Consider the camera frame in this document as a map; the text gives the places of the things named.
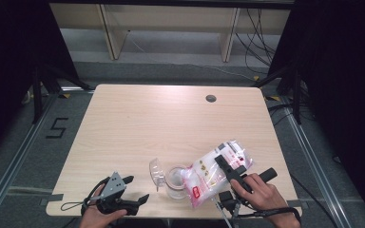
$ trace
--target person's right hand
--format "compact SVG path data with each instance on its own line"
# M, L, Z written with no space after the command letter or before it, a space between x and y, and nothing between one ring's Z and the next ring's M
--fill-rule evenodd
M253 189L252 193L247 192L236 180L231 180L233 189L256 210L268 210L287 207L286 200L282 197L277 187L265 183L258 174L251 174L244 178L244 181ZM300 223L292 213L277 214L267 217L275 227L300 227Z

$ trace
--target light wood desk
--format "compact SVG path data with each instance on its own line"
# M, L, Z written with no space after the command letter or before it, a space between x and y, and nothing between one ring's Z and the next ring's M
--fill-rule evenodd
M207 102L207 95L217 101ZM118 171L123 178L135 177L124 200L150 194L137 218L221 219L211 200L193 210L188 198L172 200L165 188L156 192L149 163L158 158L164 169L190 165L232 139L255 162L248 173L274 167L278 176L270 182L285 199L298 199L258 88L99 85L53 191L64 194L63 200L50 202L47 213L80 216L80 206L61 211L61 205L83 200L97 182Z

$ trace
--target pink and white package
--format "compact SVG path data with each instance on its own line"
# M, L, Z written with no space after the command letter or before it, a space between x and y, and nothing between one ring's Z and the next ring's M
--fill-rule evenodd
M215 161L219 155L223 155L233 169L237 169L241 165L248 169L253 163L236 141L223 142L194 161L182 171L184 188L191 199L193 208L197 208L204 201L213 198L227 183L226 176Z

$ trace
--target hand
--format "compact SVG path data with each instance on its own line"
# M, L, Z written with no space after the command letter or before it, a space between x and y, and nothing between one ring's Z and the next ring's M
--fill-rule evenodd
M236 180L231 180L233 189L257 210L276 209L287 207L286 200L280 195L277 187L265 183L258 174L251 174L244 181L253 189L253 193L247 192ZM292 213L277 214L267 217L275 227L300 227L300 223Z
M98 196L104 187L105 184L102 184L99 188L97 188L93 196ZM88 208L85 210L80 228L105 228L111 221L126 215L125 209L115 211L108 215L102 214L94 204L95 200L92 200L89 203L91 206L88 206Z

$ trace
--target gray carpet floor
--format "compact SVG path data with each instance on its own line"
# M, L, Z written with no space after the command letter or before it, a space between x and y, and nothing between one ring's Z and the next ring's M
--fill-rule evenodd
M91 86L99 84L153 84L153 85L199 85L199 86L250 86L251 79L258 75L245 66L218 66L219 69L192 65L168 65L153 63L94 63L77 62L75 66L85 83ZM266 71L265 67L254 69ZM264 86L265 96L274 96L278 80ZM60 81L62 86L72 86ZM46 214L46 200L55 186L67 153L78 131L80 122L92 94L71 92L70 97L55 96L55 102L43 121L35 141L32 143L20 171L16 175L10 190L0 206L0 227L63 227L71 218L56 218ZM268 106L280 105L280 101L266 101ZM10 164L14 154L32 127L33 103L25 104L13 119L11 126L0 144L0 180ZM298 139L289 124L283 109L272 116L272 122L279 138L279 143L287 162L289 171L314 197L327 207L316 179L306 161ZM66 130L62 138L49 139L47 136L58 135L51 130L55 119L57 126ZM340 163L333 161L335 152L324 138L317 120L307 106L301 108L302 127L322 164L325 174L333 185L342 203L345 213L353 227L365 227L365 204L355 190ZM335 227L329 217L297 183L295 188L302 202L303 227ZM76 227L78 220L68 227ZM243 220L240 227L272 227L263 219ZM162 227L164 223L155 219L125 219L117 227ZM171 227L227 227L222 220L173 220Z

